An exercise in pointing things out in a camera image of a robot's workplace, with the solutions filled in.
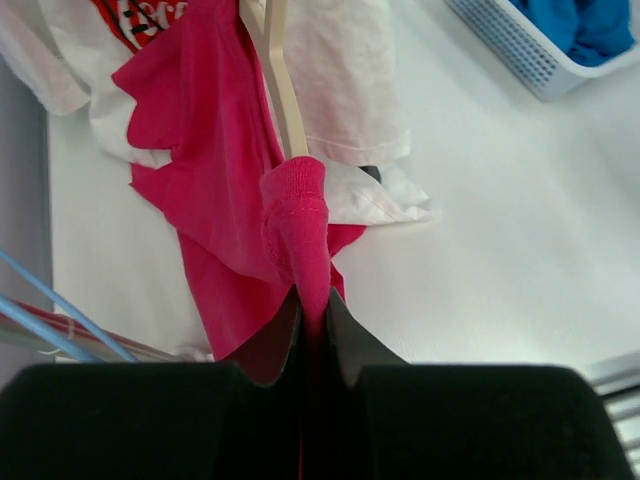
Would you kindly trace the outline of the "pink magenta t shirt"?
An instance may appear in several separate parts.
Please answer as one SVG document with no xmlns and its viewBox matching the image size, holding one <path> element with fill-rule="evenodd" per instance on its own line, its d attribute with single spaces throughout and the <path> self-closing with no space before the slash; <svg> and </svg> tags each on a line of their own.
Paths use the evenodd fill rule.
<svg viewBox="0 0 640 480">
<path fill-rule="evenodd" d="M 296 289 L 310 361 L 301 473 L 343 479 L 329 417 L 324 311 L 344 281 L 332 259 L 363 233 L 333 225 L 322 162 L 286 159 L 262 70 L 234 1 L 191 1 L 113 76 L 135 100 L 129 143 L 170 162 L 132 169 L 132 186 L 175 228 L 213 355 L 265 326 Z"/>
</svg>

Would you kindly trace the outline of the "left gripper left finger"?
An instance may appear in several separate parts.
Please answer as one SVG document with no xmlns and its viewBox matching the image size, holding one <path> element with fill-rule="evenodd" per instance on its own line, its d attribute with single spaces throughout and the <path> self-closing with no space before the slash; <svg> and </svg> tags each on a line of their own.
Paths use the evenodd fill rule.
<svg viewBox="0 0 640 480">
<path fill-rule="evenodd" d="M 1 393 L 5 479 L 295 479 L 302 311 L 226 359 L 37 365 Z"/>
</svg>

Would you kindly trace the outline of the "wooden clothes hanger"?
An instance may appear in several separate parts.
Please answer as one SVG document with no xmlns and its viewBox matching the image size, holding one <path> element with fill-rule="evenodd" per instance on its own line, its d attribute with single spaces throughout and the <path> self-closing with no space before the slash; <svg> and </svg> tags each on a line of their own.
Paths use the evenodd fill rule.
<svg viewBox="0 0 640 480">
<path fill-rule="evenodd" d="M 287 1 L 239 1 L 239 14 L 258 54 L 287 158 L 308 156 L 304 125 L 284 58 Z"/>
</svg>

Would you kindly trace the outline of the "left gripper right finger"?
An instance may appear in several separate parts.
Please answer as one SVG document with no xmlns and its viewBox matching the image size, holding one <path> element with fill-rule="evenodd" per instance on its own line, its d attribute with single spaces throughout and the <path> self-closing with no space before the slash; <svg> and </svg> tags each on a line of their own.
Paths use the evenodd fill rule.
<svg viewBox="0 0 640 480">
<path fill-rule="evenodd" d="M 327 306 L 336 479 L 630 479 L 604 403 L 554 365 L 411 364 Z"/>
</svg>

